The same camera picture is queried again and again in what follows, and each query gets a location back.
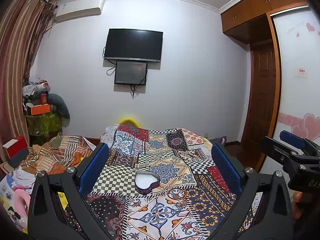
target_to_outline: pink heart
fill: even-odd
[[[291,128],[291,133],[293,133],[296,136],[300,136],[302,138],[308,138],[309,131],[307,128],[300,128],[298,124],[295,124]]]
[[[313,114],[306,114],[303,118],[303,127],[309,131],[308,139],[311,141],[320,136],[320,117],[315,118]]]
[[[306,26],[307,26],[308,31],[310,31],[310,32],[315,31],[315,28],[310,23],[306,23]]]

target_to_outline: metal screw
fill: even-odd
[[[281,172],[281,171],[276,171],[276,176],[278,176],[278,177],[282,177],[282,176],[283,176],[283,174],[282,174],[282,172]]]
[[[75,170],[76,170],[75,167],[70,166],[70,167],[67,168],[67,173],[73,173]]]
[[[254,169],[251,167],[246,167],[244,170],[246,173],[249,173],[249,174],[254,172]]]
[[[45,174],[45,171],[39,171],[38,176],[42,177]]]

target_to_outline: black television screen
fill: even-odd
[[[162,32],[109,29],[105,59],[161,61]]]
[[[117,61],[115,84],[146,84],[147,63],[138,61]]]

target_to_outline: white wall-mounted air conditioner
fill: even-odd
[[[105,0],[75,0],[59,6],[56,22],[64,22],[81,17],[100,15]]]

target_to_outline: curtain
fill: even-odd
[[[2,145],[17,135],[29,143],[22,112],[22,85],[48,24],[41,0],[13,0],[0,22],[0,158],[6,160]]]

